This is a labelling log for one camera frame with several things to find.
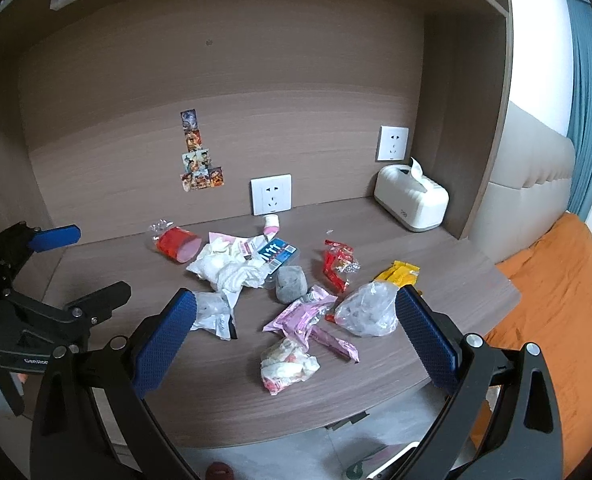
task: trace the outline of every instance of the yellow wrapper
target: yellow wrapper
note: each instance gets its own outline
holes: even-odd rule
[[[385,280],[398,286],[416,285],[420,267],[396,260],[392,266],[376,276],[376,280]]]

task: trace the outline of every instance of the upholstered headboard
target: upholstered headboard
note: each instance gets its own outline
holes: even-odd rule
[[[529,247],[567,209],[573,169],[572,142],[510,102],[470,240],[494,263]]]

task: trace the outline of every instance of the red slipper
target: red slipper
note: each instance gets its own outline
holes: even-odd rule
[[[234,480],[234,471],[223,462],[214,462],[207,468],[205,480]]]

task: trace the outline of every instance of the bed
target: bed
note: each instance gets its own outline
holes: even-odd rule
[[[486,340],[503,348],[541,346],[560,409],[566,477],[592,448],[592,234],[565,212],[573,164],[569,139],[510,103],[470,235],[521,292]],[[490,415],[483,406],[475,444]]]

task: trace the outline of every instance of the blue gripper pad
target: blue gripper pad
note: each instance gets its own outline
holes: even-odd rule
[[[186,290],[178,295],[135,359],[132,386],[139,399],[160,386],[195,321],[196,298]]]
[[[396,295],[396,316],[437,388],[458,386],[458,357],[423,305],[405,288]]]
[[[27,246],[37,253],[42,253],[75,244],[79,240],[80,229],[78,226],[68,225],[47,231],[38,231]]]

